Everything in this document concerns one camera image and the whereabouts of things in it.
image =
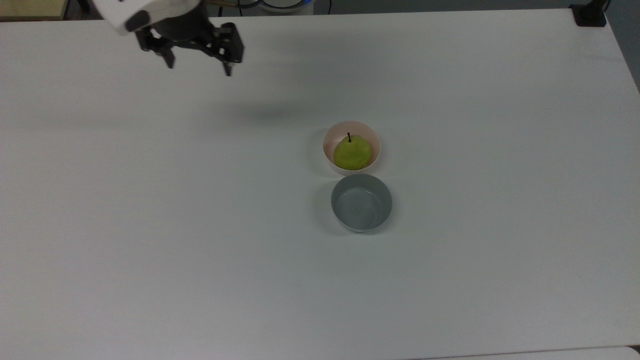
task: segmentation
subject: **table surface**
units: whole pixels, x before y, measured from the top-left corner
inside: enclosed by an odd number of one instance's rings
[[[569,10],[234,19],[233,77],[0,24],[0,357],[415,359],[640,343],[640,96]],[[323,133],[382,142],[372,234]]]
[[[629,347],[612,347],[526,352],[523,354],[463,356],[456,357],[456,360],[640,360],[640,354]]]
[[[61,20],[68,0],[0,0],[0,20]]]

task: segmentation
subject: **bowl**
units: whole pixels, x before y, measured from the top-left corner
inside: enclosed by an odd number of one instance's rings
[[[338,167],[333,162],[333,151],[335,150],[335,147],[338,146],[338,143],[340,143],[342,139],[347,136],[347,133],[351,133],[352,135],[360,135],[369,142],[369,145],[371,145],[371,159],[369,160],[367,166],[361,168],[360,170],[346,170]],[[336,171],[338,174],[352,175],[362,172],[366,173],[370,171],[370,169],[372,169],[372,166],[375,164],[378,156],[380,155],[380,139],[378,138],[376,132],[373,131],[373,129],[361,122],[343,121],[329,128],[329,130],[327,130],[327,132],[324,134],[323,150],[326,159],[329,161],[329,166],[331,166],[331,168],[334,169],[334,171]]]
[[[382,225],[391,214],[391,193],[375,176],[349,175],[338,181],[331,194],[331,208],[342,225],[364,233]]]

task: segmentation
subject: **pear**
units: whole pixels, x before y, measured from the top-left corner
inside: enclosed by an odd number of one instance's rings
[[[371,145],[360,135],[347,136],[335,147],[333,162],[344,170],[360,170],[371,160]]]

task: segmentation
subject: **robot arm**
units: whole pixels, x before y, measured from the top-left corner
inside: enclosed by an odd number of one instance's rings
[[[236,26],[209,22],[204,0],[94,0],[100,14],[121,35],[135,33],[140,48],[173,68],[172,47],[197,49],[222,62],[227,76],[241,63],[244,45]],[[159,35],[156,38],[151,30]]]

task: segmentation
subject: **bowl rim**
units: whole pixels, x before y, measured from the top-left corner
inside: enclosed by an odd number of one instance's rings
[[[371,131],[371,133],[376,137],[375,138],[375,142],[378,145],[378,153],[377,153],[376,157],[373,159],[373,161],[370,164],[368,164],[367,166],[365,166],[364,168],[361,168],[361,169],[358,169],[358,170],[347,170],[345,168],[339,167],[338,165],[336,165],[333,162],[333,159],[331,159],[329,157],[329,155],[326,153],[326,151],[324,149],[324,144],[325,144],[325,141],[327,139],[327,135],[329,135],[329,132],[333,128],[335,128],[336,126],[339,126],[339,125],[342,125],[342,124],[345,124],[345,123],[348,123],[348,122],[354,122],[354,123],[359,124],[360,126],[364,126],[367,129],[369,129]],[[322,146],[323,146],[324,157],[327,159],[327,161],[329,161],[329,165],[332,167],[332,169],[334,169],[334,171],[336,171],[338,174],[342,174],[342,175],[345,175],[345,176],[349,176],[349,175],[353,175],[353,174],[359,174],[359,173],[362,173],[362,172],[364,172],[365,170],[367,170],[369,168],[372,168],[373,165],[376,162],[378,162],[378,159],[380,158],[380,154],[382,153],[382,143],[380,142],[380,136],[378,136],[378,133],[371,126],[369,126],[369,125],[367,125],[367,124],[365,124],[363,122],[357,121],[357,120],[345,120],[345,121],[337,122],[334,125],[332,125],[331,127],[329,127],[324,132]]]
[[[340,185],[340,183],[342,183],[342,182],[344,182],[344,181],[347,181],[347,178],[348,178],[348,177],[352,177],[352,176],[357,176],[357,177],[370,177],[370,178],[373,178],[373,179],[374,179],[374,181],[376,181],[376,182],[378,182],[378,183],[382,184],[382,186],[383,186],[383,187],[384,187],[384,189],[386,190],[386,193],[387,193],[387,194],[388,194],[388,196],[389,196],[389,207],[388,207],[388,211],[386,211],[386,213],[387,213],[387,214],[386,214],[385,218],[384,218],[384,219],[383,219],[383,220],[382,220],[378,225],[376,225],[376,226],[374,226],[374,227],[370,227],[370,228],[368,228],[368,229],[358,229],[358,228],[356,228],[356,227],[352,227],[352,226],[350,226],[350,225],[345,224],[345,223],[342,221],[342,219],[338,216],[338,214],[336,214],[336,212],[335,212],[335,204],[334,204],[333,198],[334,198],[334,194],[336,193],[336,189],[338,188],[338,185]],[[342,224],[344,227],[346,227],[346,228],[347,228],[347,229],[349,229],[350,231],[354,231],[354,232],[356,232],[356,233],[364,233],[364,232],[366,232],[366,231],[371,231],[371,230],[373,230],[373,229],[375,229],[375,228],[377,228],[377,227],[381,226],[382,224],[384,224],[385,222],[387,222],[387,220],[389,219],[389,216],[391,216],[391,211],[392,211],[392,210],[393,210],[393,208],[394,208],[394,199],[393,199],[393,196],[392,196],[392,194],[391,194],[391,190],[389,190],[389,187],[387,186],[387,184],[385,184],[385,182],[384,182],[384,181],[380,180],[380,178],[378,178],[378,177],[376,177],[376,176],[373,176],[373,175],[370,175],[370,174],[351,174],[351,175],[345,176],[345,177],[343,177],[342,179],[338,180],[338,182],[337,182],[337,183],[335,183],[335,186],[333,186],[333,189],[332,189],[332,191],[331,191],[331,198],[330,198],[330,201],[331,201],[331,211],[332,211],[332,212],[333,212],[333,214],[335,215],[335,218],[336,218],[336,219],[338,219],[338,221],[340,222],[340,224]]]

